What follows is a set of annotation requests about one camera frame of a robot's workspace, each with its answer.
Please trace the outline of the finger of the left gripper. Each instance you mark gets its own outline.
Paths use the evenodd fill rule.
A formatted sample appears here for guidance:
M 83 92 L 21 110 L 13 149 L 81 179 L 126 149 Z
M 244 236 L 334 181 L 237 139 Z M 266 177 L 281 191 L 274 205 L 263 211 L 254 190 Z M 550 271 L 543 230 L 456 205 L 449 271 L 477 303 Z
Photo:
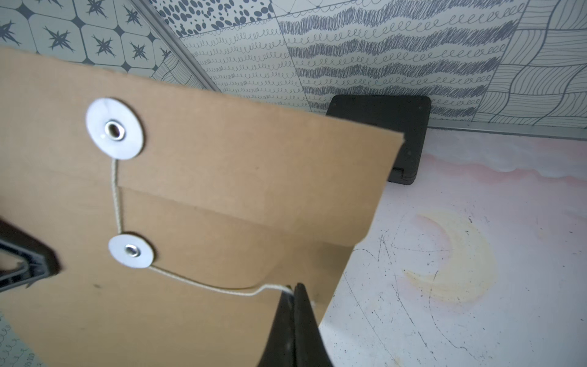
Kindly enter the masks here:
M 1 220 L 1 249 L 23 258 L 31 267 L 37 266 L 43 275 L 60 272 L 57 255 L 50 247 L 4 220 Z
M 17 287 L 30 287 L 36 281 L 50 278 L 57 274 L 57 269 L 44 265 L 22 263 L 20 267 L 12 271 L 1 270 L 1 292 Z

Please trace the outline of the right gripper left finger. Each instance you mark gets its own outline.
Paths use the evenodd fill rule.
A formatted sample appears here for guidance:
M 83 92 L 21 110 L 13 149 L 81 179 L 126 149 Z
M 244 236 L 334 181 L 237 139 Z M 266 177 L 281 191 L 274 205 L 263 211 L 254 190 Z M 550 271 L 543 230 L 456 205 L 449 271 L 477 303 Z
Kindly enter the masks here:
M 258 366 L 295 366 L 294 336 L 294 297 L 282 292 Z

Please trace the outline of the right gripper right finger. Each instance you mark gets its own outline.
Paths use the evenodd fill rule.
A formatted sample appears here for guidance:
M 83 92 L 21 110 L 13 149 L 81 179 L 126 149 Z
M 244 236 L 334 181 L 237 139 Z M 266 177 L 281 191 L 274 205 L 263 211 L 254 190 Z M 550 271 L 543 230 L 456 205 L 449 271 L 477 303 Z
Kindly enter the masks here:
M 323 343 L 306 287 L 293 291 L 294 360 L 297 367 L 333 367 Z

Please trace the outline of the brown kraft file bag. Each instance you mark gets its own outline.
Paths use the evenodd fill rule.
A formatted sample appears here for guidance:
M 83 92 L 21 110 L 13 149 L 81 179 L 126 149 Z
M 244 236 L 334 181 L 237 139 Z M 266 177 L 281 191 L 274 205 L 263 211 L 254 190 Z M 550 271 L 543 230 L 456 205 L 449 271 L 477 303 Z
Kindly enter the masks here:
M 322 317 L 399 133 L 5 47 L 1 218 L 61 273 L 1 309 L 50 366 L 254 366 L 278 291 Z

